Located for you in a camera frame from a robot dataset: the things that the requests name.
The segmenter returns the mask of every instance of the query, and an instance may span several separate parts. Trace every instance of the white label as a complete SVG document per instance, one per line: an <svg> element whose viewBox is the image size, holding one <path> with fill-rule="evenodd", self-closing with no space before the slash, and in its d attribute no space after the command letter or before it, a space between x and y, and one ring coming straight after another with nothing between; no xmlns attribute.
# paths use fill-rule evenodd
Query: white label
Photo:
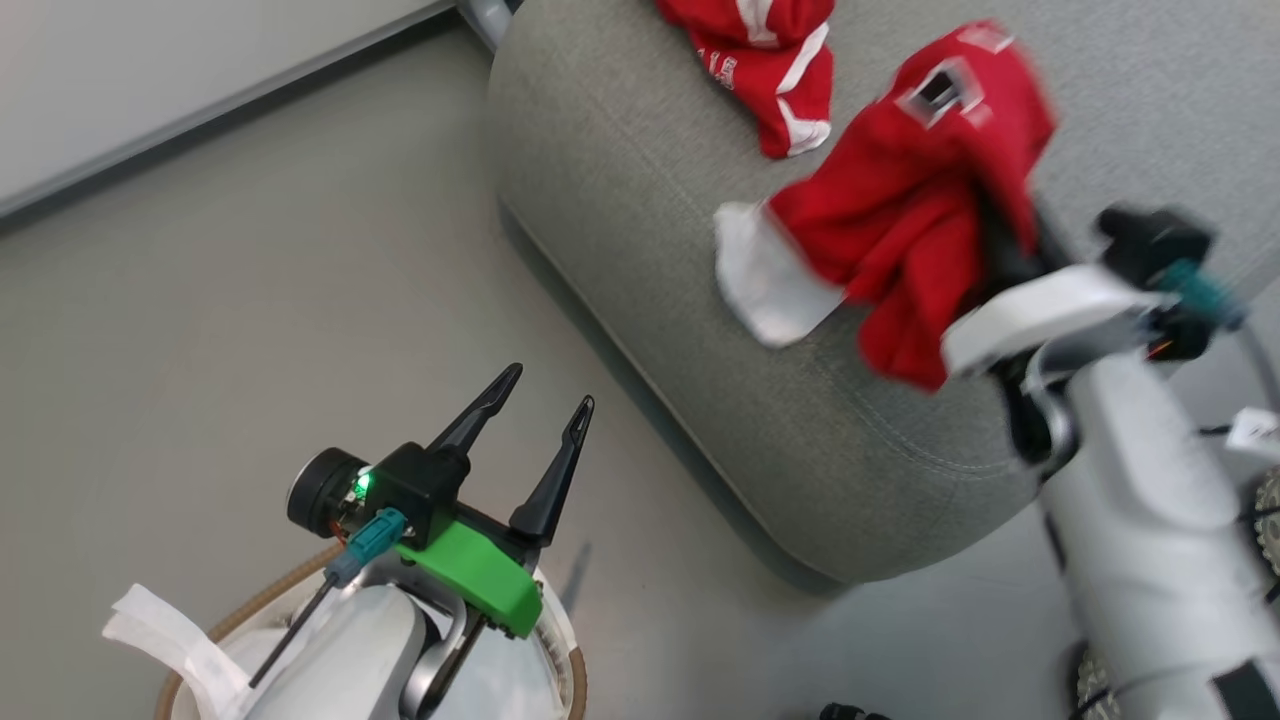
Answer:
<svg viewBox="0 0 1280 720"><path fill-rule="evenodd" d="M1245 407L1235 415L1226 447L1268 460L1280 460L1280 418L1275 413Z"/></svg>

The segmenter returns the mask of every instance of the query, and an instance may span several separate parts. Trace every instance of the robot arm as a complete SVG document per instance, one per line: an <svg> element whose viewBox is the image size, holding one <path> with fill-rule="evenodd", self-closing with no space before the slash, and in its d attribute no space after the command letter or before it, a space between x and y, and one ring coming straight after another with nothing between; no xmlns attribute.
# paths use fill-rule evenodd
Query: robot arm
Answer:
<svg viewBox="0 0 1280 720"><path fill-rule="evenodd" d="M1178 213L1112 209L1100 225L1101 263L1002 283L943 356L1000 383L1124 717L1280 719L1280 623L1235 492L1152 365L1198 356L1243 310L1198 275L1210 236Z"/></svg>
<svg viewBox="0 0 1280 720"><path fill-rule="evenodd" d="M398 532L379 546L394 544L390 551L361 557L353 580L326 580L259 675L329 587L342 588L342 602L262 691L248 720L425 720L485 626L529 637L543 611L532 571L556 534L595 402L582 400L545 474L503 524L458 501L458 489L471 470L467 452L521 370L507 368L425 447L407 442L375 464L332 447L302 469L288 496L294 524L340 537L344 556L388 515ZM445 632L426 607L449 619Z"/></svg>

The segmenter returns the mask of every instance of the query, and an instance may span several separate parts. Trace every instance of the gray floor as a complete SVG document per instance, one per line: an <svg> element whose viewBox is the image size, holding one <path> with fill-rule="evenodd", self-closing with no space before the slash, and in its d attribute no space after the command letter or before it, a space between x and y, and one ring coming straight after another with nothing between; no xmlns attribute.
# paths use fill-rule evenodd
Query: gray floor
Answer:
<svg viewBox="0 0 1280 720"><path fill-rule="evenodd" d="M783 559L504 232L486 73L445 28L0 238L5 716L148 716L163 671L99 637L131 583L210 626L324 547L283 512L312 452L428 438L513 360L463 496L504 515L595 395L544 556L591 717L1062 716L1037 518L854 589Z"/></svg>

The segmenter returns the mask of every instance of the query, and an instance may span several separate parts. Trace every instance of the green 3d-printed bracket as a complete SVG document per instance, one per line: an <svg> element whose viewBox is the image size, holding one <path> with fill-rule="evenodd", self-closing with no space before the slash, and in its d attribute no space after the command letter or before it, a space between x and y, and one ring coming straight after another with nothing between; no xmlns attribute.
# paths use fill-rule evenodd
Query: green 3d-printed bracket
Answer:
<svg viewBox="0 0 1280 720"><path fill-rule="evenodd" d="M396 550L513 635L527 638L543 614L543 596L529 573L493 541L457 520L425 550L403 544Z"/></svg>

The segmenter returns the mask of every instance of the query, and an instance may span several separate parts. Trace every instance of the white cuff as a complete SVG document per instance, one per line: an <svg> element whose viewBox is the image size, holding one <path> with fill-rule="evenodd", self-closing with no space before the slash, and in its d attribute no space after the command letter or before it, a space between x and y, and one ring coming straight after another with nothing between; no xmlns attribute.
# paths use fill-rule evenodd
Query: white cuff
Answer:
<svg viewBox="0 0 1280 720"><path fill-rule="evenodd" d="M716 246L716 279L724 301L768 347L809 334L845 297L844 287L814 274L760 205L721 205Z"/></svg>

